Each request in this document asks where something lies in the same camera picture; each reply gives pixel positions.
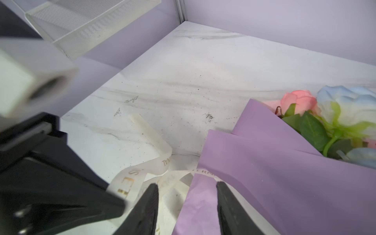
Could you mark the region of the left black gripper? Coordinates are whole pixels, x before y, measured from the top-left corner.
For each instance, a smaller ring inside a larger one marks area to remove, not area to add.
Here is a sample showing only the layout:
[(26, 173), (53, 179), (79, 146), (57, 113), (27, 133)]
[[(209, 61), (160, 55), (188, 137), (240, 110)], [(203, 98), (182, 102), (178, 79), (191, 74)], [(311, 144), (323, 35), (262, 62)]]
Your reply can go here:
[(1, 234), (55, 235), (119, 217), (124, 201), (107, 187), (67, 145), (58, 116), (1, 133)]

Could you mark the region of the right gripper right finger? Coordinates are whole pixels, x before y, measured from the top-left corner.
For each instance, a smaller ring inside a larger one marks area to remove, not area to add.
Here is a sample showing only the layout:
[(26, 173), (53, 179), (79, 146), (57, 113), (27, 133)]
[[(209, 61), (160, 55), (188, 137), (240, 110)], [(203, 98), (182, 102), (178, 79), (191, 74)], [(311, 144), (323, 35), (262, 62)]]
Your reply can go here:
[(264, 235), (224, 182), (217, 182), (217, 212), (222, 235)]

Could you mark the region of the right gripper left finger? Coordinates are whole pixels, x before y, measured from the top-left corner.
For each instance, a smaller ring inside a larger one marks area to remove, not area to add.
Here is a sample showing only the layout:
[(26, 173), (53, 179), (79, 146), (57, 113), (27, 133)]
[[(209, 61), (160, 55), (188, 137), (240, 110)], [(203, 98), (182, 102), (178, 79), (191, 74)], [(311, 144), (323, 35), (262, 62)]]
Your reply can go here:
[(158, 186), (157, 184), (151, 184), (113, 235), (154, 235), (156, 232), (158, 207)]

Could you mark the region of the pink purple wrapping paper sheet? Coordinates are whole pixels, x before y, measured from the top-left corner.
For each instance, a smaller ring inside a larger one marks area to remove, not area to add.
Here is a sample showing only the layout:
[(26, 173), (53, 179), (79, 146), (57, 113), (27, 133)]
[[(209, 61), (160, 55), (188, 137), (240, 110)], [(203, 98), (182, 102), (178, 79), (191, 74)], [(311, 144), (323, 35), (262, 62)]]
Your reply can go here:
[(282, 235), (373, 235), (374, 169), (326, 158), (250, 100), (232, 133), (208, 132), (175, 235), (218, 235), (215, 177)]

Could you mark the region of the white blue fake rose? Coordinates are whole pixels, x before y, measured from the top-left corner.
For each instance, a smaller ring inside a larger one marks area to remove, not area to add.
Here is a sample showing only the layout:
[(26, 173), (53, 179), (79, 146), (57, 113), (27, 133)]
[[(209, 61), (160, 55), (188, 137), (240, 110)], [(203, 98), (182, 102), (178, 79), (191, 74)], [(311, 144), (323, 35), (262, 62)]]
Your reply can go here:
[(376, 138), (376, 93), (363, 87), (325, 86), (317, 93), (316, 101), (319, 119), (331, 137), (324, 156), (339, 139), (359, 142)]

